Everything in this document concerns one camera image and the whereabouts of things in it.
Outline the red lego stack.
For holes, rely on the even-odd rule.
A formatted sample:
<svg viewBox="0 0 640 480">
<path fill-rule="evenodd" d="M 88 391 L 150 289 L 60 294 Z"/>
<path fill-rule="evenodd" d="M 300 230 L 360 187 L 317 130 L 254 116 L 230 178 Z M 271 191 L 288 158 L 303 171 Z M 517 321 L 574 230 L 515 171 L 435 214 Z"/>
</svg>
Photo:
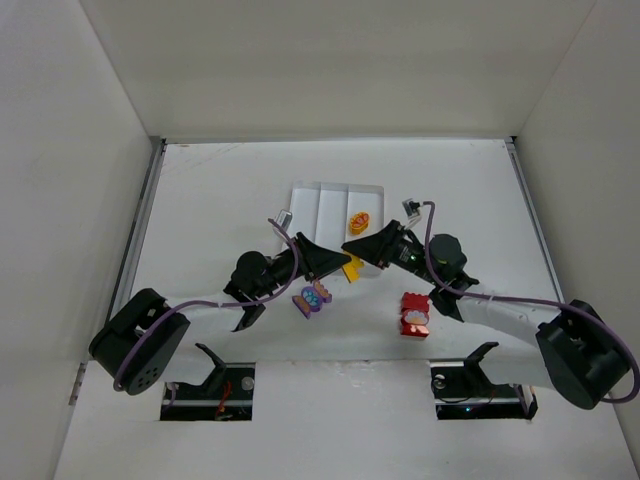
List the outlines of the red lego stack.
<svg viewBox="0 0 640 480">
<path fill-rule="evenodd" d="M 408 338 L 426 339 L 430 317 L 430 299 L 427 295 L 405 292 L 400 302 L 400 335 Z"/>
</svg>

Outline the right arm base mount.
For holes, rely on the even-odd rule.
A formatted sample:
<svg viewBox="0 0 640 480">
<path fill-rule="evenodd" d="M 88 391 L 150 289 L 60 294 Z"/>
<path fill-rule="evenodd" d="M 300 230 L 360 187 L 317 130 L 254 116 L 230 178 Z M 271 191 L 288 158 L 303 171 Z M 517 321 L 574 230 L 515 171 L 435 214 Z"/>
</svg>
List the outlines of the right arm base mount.
<svg viewBox="0 0 640 480">
<path fill-rule="evenodd" d="M 430 387 L 438 420 L 534 418 L 538 402 L 532 387 L 492 383 L 481 368 L 487 354 L 498 346 L 498 342 L 485 342 L 464 358 L 430 363 Z"/>
</svg>

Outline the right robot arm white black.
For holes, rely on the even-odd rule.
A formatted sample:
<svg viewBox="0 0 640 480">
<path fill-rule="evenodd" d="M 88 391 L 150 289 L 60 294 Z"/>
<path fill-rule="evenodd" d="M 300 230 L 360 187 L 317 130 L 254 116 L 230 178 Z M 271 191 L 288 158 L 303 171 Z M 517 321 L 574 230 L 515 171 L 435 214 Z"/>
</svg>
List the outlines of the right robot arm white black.
<svg viewBox="0 0 640 480">
<path fill-rule="evenodd" d="M 438 234 L 422 243 L 393 220 L 342 248 L 379 269 L 394 265 L 432 284 L 429 297 L 441 315 L 536 348 L 538 365 L 527 384 L 553 388 L 576 407 L 591 410 L 600 401 L 609 402 L 610 390 L 627 373 L 639 373 L 637 361 L 589 304 L 523 300 L 489 291 L 466 274 L 467 257 L 454 236 Z"/>
</svg>

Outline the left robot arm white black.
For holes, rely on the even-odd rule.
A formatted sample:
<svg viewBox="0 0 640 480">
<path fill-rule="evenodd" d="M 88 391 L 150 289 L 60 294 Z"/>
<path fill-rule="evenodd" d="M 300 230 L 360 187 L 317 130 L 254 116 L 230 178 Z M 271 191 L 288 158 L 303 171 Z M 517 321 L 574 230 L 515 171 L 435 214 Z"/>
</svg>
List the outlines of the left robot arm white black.
<svg viewBox="0 0 640 480">
<path fill-rule="evenodd" d="M 240 332 L 252 327 L 266 304 L 296 279 L 318 281 L 349 262 L 348 255 L 297 233 L 274 257 L 258 251 L 242 254 L 220 300 L 190 300 L 171 307 L 154 289 L 140 290 L 95 335 L 88 352 L 113 378 L 115 390 L 138 395 L 160 379 L 191 326 L 184 310 L 219 310 L 227 316 L 221 324 Z"/>
</svg>

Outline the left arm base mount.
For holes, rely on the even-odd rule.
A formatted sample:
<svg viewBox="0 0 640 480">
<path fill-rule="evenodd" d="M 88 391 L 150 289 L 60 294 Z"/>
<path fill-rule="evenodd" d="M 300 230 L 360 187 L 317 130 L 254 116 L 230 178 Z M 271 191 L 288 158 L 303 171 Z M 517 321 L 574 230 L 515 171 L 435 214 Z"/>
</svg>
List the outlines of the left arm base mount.
<svg viewBox="0 0 640 480">
<path fill-rule="evenodd" d="M 169 382 L 165 386 L 161 421 L 251 421 L 255 363 L 227 363 L 208 346 L 195 347 L 208 357 L 211 368 L 199 384 Z"/>
</svg>

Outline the yellow round printed lego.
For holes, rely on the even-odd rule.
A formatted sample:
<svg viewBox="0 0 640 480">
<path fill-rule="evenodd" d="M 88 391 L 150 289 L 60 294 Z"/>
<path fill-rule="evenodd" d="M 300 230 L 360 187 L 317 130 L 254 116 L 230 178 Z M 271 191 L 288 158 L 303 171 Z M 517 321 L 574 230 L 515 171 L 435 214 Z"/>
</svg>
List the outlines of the yellow round printed lego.
<svg viewBox="0 0 640 480">
<path fill-rule="evenodd" d="M 354 214 L 348 223 L 349 233 L 353 236 L 358 236 L 364 233 L 370 224 L 370 215 L 366 211 L 360 211 Z"/>
</svg>

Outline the yellow lego bricks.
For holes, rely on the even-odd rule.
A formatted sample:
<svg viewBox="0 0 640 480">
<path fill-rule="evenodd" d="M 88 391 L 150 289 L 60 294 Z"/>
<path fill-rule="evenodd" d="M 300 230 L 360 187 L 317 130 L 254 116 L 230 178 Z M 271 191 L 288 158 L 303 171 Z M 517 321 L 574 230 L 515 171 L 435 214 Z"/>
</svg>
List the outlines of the yellow lego bricks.
<svg viewBox="0 0 640 480">
<path fill-rule="evenodd" d="M 365 263 L 352 254 L 348 254 L 349 262 L 341 267 L 346 280 L 352 284 L 360 278 L 360 270 L 365 267 Z"/>
</svg>

